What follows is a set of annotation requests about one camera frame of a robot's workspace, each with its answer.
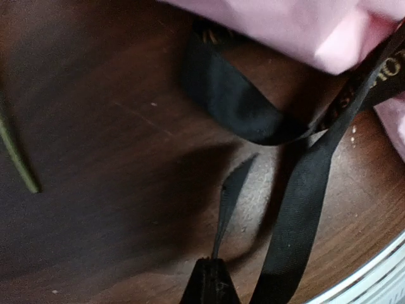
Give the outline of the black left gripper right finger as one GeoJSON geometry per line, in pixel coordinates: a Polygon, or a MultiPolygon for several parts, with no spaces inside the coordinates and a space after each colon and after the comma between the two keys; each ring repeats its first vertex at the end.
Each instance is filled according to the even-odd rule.
{"type": "Polygon", "coordinates": [[[240,303],[227,266],[222,259],[211,259],[208,275],[208,303],[240,303]]]}

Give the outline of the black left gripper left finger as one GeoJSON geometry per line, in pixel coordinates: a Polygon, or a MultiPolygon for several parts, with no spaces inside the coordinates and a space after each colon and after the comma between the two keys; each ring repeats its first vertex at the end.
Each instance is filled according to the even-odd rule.
{"type": "Polygon", "coordinates": [[[204,303],[205,275],[208,265],[209,258],[200,258],[197,260],[179,304],[204,303]]]}

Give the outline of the pink wrapping paper sheet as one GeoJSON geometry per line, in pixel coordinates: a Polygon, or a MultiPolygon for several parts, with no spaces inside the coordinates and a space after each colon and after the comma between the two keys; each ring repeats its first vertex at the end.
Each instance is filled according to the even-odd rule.
{"type": "Polygon", "coordinates": [[[361,105],[377,113],[404,153],[403,1],[174,1],[197,19],[181,72],[186,95],[220,125],[262,146],[308,137],[341,122],[372,70],[361,105]],[[279,111],[220,51],[252,39],[323,72],[351,78],[327,110],[305,124],[279,111]]]}

